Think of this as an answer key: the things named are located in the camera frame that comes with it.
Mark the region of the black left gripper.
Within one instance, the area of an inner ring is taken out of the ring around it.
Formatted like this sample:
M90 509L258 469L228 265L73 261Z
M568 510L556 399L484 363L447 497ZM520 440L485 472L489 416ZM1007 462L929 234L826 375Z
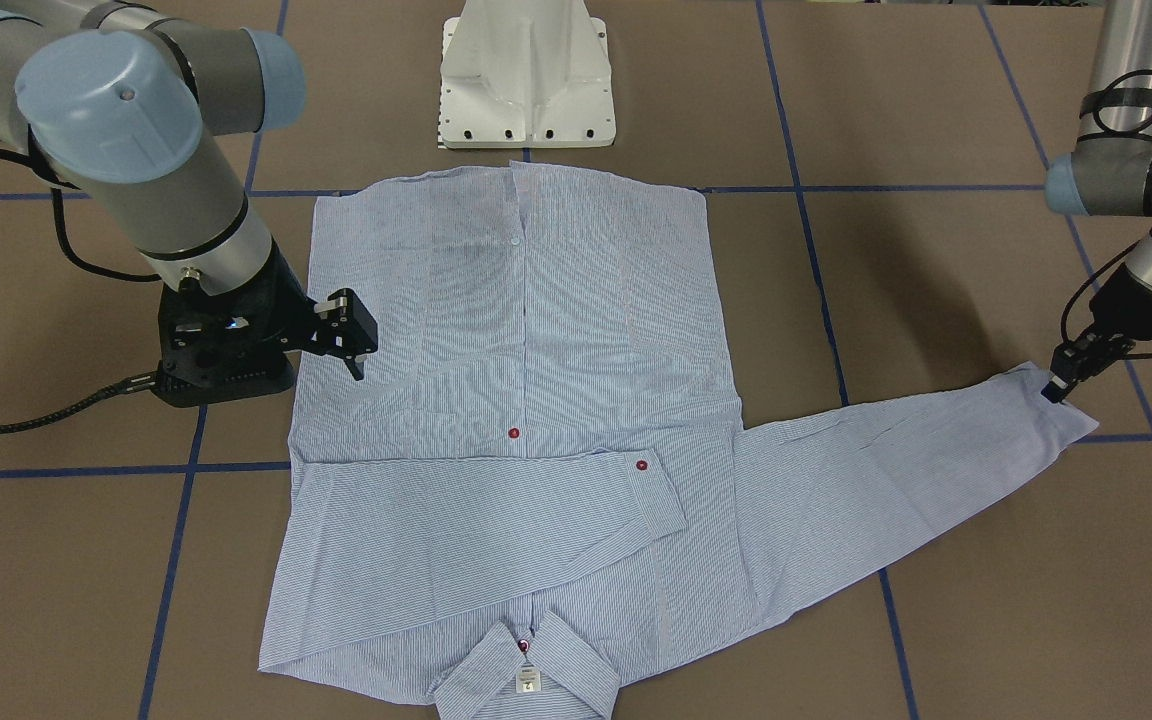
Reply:
M1041 396L1051 404L1061 404L1079 386L1105 372L1119 361L1152 359L1152 354L1138 354L1134 347L1152 341L1152 288L1138 281L1126 266L1117 266L1100 290L1087 302L1092 320L1078 338L1069 331L1069 316L1087 291L1085 281L1075 291L1061 314L1062 342L1053 350L1049 379Z

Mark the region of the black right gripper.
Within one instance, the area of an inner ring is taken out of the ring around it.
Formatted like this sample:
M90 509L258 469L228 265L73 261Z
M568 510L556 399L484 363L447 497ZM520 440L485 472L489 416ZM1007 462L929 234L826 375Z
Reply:
M162 275L157 328L161 361L151 391L165 404L197 407L278 395L291 388L289 351L310 344L317 356L342 361L353 381L364 381L364 364L379 350L378 323L349 288L314 304L274 240L265 259L238 258L247 282L219 272L209 255L154 252Z

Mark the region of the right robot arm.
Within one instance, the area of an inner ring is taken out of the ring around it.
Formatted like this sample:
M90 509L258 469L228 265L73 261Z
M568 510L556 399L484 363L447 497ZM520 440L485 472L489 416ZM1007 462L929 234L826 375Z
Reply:
M306 104L296 50L128 1L0 1L0 143L51 191L99 202L161 286L152 372L115 384L195 407L291 388L288 354L364 378L357 293L306 295L218 146Z

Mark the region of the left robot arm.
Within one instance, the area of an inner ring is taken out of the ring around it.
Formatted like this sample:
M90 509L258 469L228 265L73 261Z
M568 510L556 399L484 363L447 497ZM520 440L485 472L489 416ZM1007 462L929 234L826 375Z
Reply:
M1079 104L1079 135L1053 159L1044 183L1048 209L1064 217L1140 217L1152 222L1152 1L1108 1L1091 82ZM1091 275L1091 323L1073 334L1061 319L1043 396L1070 393L1152 341L1152 223L1143 237Z

